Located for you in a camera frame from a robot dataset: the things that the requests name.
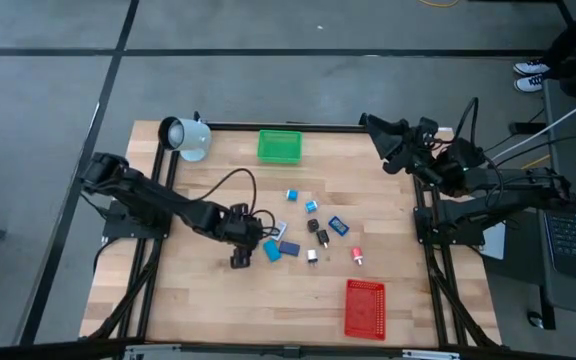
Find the white cable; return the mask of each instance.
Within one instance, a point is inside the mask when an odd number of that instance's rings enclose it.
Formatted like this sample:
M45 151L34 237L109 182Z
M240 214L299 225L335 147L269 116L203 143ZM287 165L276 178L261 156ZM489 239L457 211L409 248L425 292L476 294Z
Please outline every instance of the white cable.
M517 144L517 145L511 146L511 147L509 147L508 149L506 149L506 150L500 152L499 154L493 156L492 160L495 160L495 159L497 159L498 157L500 157L501 155L507 154L507 153L509 153L510 151L515 150L516 148L520 147L521 145L524 145L525 143L527 143L527 142L531 141L532 139L538 137L539 135L545 133L546 131L548 131L548 130L550 130L552 127L554 127L555 125L557 125L557 124L559 124L560 122L566 120L568 117L570 117L570 116L571 116L572 114L574 114L574 113L576 113L576 109L574 109L574 110L572 110L571 112L569 112L568 114L562 116L559 120L557 120L557 121L555 121L554 123L548 125L545 129L543 129L543 130L541 130L540 132L536 133L535 135L529 137L528 139L520 142L520 143Z

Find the red and white object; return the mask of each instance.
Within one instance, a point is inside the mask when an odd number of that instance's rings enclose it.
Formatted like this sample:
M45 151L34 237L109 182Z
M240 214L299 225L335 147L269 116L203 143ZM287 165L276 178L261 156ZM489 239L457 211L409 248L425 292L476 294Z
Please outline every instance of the red and white object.
M354 247L352 248L352 259L359 265L361 265L361 262L364 258L364 254L361 252L361 248L360 247Z

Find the small toy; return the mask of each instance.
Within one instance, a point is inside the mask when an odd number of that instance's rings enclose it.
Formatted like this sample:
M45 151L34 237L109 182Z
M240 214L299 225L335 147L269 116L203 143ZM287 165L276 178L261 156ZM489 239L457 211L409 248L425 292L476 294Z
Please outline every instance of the small toy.
M326 230L317 231L317 240L319 240L319 243L323 245L323 247L328 249L328 243L330 242L330 238L328 237L328 233L326 232Z
M279 229L279 233L277 235L273 235L270 238L275 240L275 241L279 241L282 237L282 235L284 234L284 232L286 232L286 226L288 226L288 224L286 224L283 221L277 221L277 226L275 226L277 229Z
M308 212L308 214L310 214L311 212L314 212L315 210L317 210L317 202L315 200L308 201L306 203L306 212Z
M317 219L308 220L308 231L313 233L317 230L319 230L319 221L317 221Z
M361 252L360 247L352 248L352 259L361 266L361 260L364 258L364 254Z
M317 264L317 251L314 249L308 250L308 264L312 266Z
M342 223L341 219L336 216L333 216L332 219L328 221L328 225L330 225L330 227L333 228L333 230L335 230L337 234L341 236L346 235L348 232L348 225Z
M264 251L266 252L266 255L268 255L270 262L275 262L281 259L281 253L279 252L279 249L277 249L275 242L272 240L268 240L264 243Z
M290 201L297 201L297 190L288 190L286 191L286 199Z
M293 244L293 243L288 242L288 241L282 241L281 244L279 244L279 252L280 253L284 253L284 254L288 254L288 255L292 255L292 256L299 256L299 248L300 248L300 246L298 244Z

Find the blue box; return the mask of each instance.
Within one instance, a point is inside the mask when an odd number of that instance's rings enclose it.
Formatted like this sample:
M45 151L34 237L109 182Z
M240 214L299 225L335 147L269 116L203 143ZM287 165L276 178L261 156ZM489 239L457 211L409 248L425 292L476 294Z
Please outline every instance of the blue box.
M317 210L317 202L315 200L308 201L306 203L306 212L311 213Z
M297 190L288 190L286 192L286 199L290 200L290 201L297 201Z
M279 249L277 249L274 240L268 240L264 243L264 251L266 252L266 255L268 255L270 262L275 262L281 259L281 253L279 252Z
M328 221L328 225L330 225L330 227L333 230L335 230L337 232L337 234L339 234L341 236L346 235L346 233L348 232L348 225L341 222L341 219L339 219L336 216L333 216L332 219L330 219L330 221Z
M284 253L284 254L288 254L288 255L292 255L292 256L299 256L299 249L301 248L301 246L299 246L298 244L293 244L287 241L282 241L281 244L279 244L279 252L280 253Z

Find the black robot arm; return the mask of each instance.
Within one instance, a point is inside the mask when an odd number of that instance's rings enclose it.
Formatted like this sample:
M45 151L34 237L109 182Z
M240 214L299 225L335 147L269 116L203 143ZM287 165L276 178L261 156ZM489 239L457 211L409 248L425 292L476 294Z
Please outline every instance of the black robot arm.
M84 192L114 197L144 225L172 213L194 232L234 245L232 268L250 266L252 251L264 237L261 220L249 214L247 204L226 208L211 201L188 199L130 168L120 156L95 153L81 182Z
M438 125L421 118L411 127L406 120L390 124L363 114L383 169L395 174L402 169L426 187L458 198L476 191L488 195L466 201L438 200L434 209L415 209L419 238L433 244L483 245L482 231L528 207L551 209L574 201L570 183L547 168L500 170L480 168L487 161L483 149L465 139L435 138ZM444 146L435 157L433 151Z

